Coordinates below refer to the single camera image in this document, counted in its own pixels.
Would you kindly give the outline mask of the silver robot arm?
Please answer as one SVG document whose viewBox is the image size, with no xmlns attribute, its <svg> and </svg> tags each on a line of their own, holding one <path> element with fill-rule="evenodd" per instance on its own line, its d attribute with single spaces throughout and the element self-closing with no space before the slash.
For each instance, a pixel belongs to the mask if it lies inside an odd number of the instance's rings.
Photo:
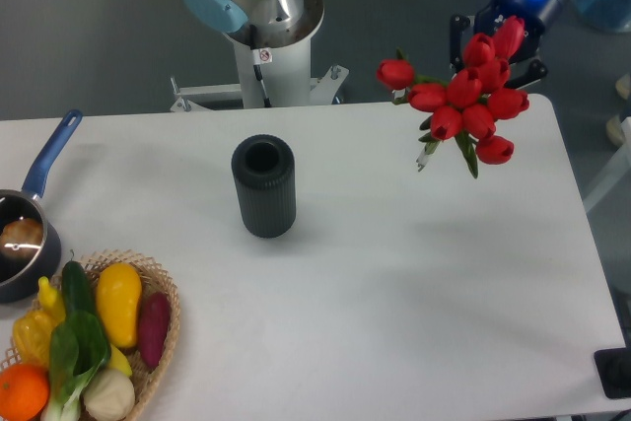
<svg viewBox="0 0 631 421">
<path fill-rule="evenodd" d="M 473 16 L 454 14 L 450 19 L 450 62 L 457 73 L 464 68 L 461 46 L 462 35 L 467 30 L 491 35 L 515 15 L 525 21 L 525 41 L 509 59 L 512 65 L 526 63 L 527 68 L 510 79 L 507 86 L 522 89 L 545 78 L 548 68 L 539 54 L 541 39 L 557 20 L 569 0 L 490 0 Z"/>
</svg>

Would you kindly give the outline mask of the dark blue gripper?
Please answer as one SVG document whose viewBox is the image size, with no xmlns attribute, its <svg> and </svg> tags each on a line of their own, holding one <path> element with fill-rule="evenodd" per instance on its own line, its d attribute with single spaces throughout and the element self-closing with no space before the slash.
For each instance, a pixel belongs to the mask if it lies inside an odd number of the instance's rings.
<svg viewBox="0 0 631 421">
<path fill-rule="evenodd" d="M 529 60 L 538 52 L 542 37 L 558 19 L 568 0 L 490 0 L 474 17 L 474 32 L 491 35 L 511 16 L 525 22 L 524 41 L 510 58 L 511 63 Z M 454 71 L 464 68 L 462 55 L 463 35 L 470 29 L 470 19 L 453 14 L 449 23 L 450 65 Z M 548 75 L 547 66 L 540 59 L 532 59 L 526 70 L 510 79 L 505 87 L 524 89 Z"/>
</svg>

